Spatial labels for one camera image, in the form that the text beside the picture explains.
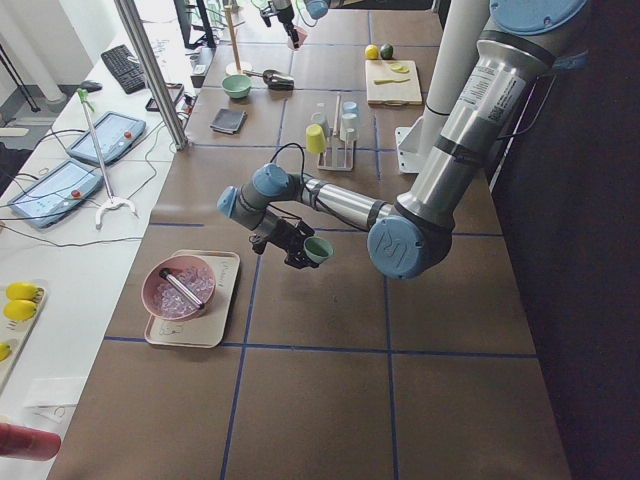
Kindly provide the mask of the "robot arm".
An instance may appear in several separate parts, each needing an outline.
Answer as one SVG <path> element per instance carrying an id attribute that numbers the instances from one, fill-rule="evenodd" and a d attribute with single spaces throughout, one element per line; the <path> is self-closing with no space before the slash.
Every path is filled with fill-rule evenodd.
<path id="1" fill-rule="evenodd" d="M 428 10 L 434 1 L 252 1 L 265 25 L 270 27 L 272 22 L 279 23 L 285 30 L 292 30 L 296 17 L 306 13 L 313 20 L 319 20 L 330 10 L 360 9 L 360 10 Z"/>
<path id="2" fill-rule="evenodd" d="M 385 276 L 418 276 L 448 254 L 454 211 L 505 121 L 534 80 L 564 65 L 589 15 L 587 1 L 452 2 L 423 115 L 401 131 L 419 169 L 407 192 L 389 203 L 269 162 L 226 188 L 218 210 L 249 230 L 254 252 L 274 245 L 289 266 L 315 268 L 332 245 L 274 211 L 296 201 L 365 231 Z"/>

